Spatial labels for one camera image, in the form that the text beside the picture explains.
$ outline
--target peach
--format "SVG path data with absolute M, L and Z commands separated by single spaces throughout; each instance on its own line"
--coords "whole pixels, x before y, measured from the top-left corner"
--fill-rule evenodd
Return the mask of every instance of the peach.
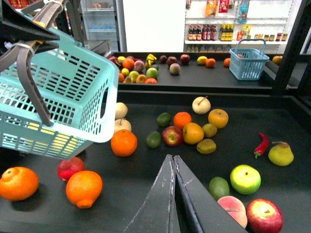
M 246 214 L 244 204 L 239 199 L 233 196 L 222 197 L 217 202 L 227 212 L 243 212 L 244 214 Z
M 247 226 L 247 217 L 246 214 L 243 212 L 236 212 L 236 211 L 230 211 L 227 212 L 228 214 L 231 215 L 231 217 L 234 218 L 244 229 Z

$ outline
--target green lime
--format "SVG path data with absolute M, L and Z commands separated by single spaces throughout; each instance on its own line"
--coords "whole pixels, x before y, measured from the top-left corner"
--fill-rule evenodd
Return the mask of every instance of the green lime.
M 218 176 L 210 180 L 208 191 L 215 200 L 230 195 L 228 182 L 224 178 Z
M 162 113 L 156 118 L 156 123 L 160 127 L 166 127 L 170 124 L 172 116 L 169 113 Z
M 160 146 L 162 136 L 158 131 L 152 131 L 146 138 L 146 144 L 149 148 L 155 149 Z

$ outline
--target teal plastic basket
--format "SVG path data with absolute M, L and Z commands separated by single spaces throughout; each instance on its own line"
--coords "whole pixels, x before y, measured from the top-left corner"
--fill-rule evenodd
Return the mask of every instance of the teal plastic basket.
M 261 50 L 241 49 L 239 45 L 243 41 L 263 41 Z M 238 80 L 259 80 L 266 62 L 269 57 L 263 52 L 266 42 L 263 39 L 244 39 L 241 40 L 235 49 L 230 49 L 229 70 Z
M 36 54 L 31 73 L 52 126 L 44 125 L 21 85 L 16 63 L 0 74 L 0 146 L 69 159 L 114 131 L 118 68 L 54 28 L 59 49 Z

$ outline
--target orange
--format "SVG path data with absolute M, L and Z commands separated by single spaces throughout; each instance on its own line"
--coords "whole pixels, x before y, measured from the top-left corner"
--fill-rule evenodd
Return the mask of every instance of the orange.
M 173 123 L 174 126 L 180 128 L 181 130 L 188 123 L 192 122 L 192 117 L 187 112 L 179 112 L 174 116 Z
M 125 77 L 122 73 L 119 73 L 119 82 L 122 83 L 124 81 Z
M 204 132 L 201 126 L 191 122 L 183 128 L 183 137 L 185 143 L 195 145 L 203 140 Z
M 25 200 L 38 187 L 39 178 L 34 171 L 23 166 L 11 167 L 0 179 L 0 196 L 10 201 Z
M 134 61 L 130 58 L 125 58 L 122 62 L 122 66 L 123 68 L 128 69 L 129 71 L 131 71 L 132 69 L 134 69 Z
M 205 65 L 207 68 L 213 68 L 216 65 L 216 60 L 214 58 L 209 58 L 206 60 Z
M 230 61 L 231 61 L 230 58 L 226 58 L 226 59 L 224 60 L 224 66 L 227 67 L 227 68 L 229 68 L 229 66 L 230 66 Z
M 125 129 L 116 131 L 111 138 L 111 148 L 116 156 L 130 156 L 137 148 L 137 137 Z
M 69 201 L 80 209 L 90 208 L 103 189 L 103 180 L 94 171 L 79 171 L 73 174 L 66 185 Z
M 228 121 L 229 115 L 223 109 L 213 109 L 208 114 L 208 122 L 216 125 L 218 129 L 225 127 Z

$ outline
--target red apple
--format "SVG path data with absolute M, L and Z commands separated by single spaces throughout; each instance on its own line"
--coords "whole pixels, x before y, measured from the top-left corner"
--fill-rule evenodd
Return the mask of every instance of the red apple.
M 162 55 L 160 56 L 159 60 L 160 60 L 160 63 L 164 64 L 167 61 L 167 57 L 165 55 Z
M 183 142 L 183 132 L 176 126 L 169 126 L 163 130 L 162 139 L 166 145 L 175 147 Z
M 188 54 L 182 54 L 180 56 L 180 62 L 181 64 L 183 64 L 184 66 L 188 65 L 190 62 L 190 56 Z
M 283 227 L 283 214 L 267 199 L 252 200 L 246 208 L 248 225 L 256 233 L 279 233 Z
M 63 181 L 68 181 L 69 178 L 77 173 L 83 171 L 85 168 L 84 162 L 79 157 L 73 157 L 69 160 L 63 160 L 57 167 L 57 175 Z
M 173 63 L 177 63 L 177 58 L 175 58 L 175 57 L 168 57 L 168 59 L 167 59 L 168 67 L 170 67 L 171 64 L 173 64 Z

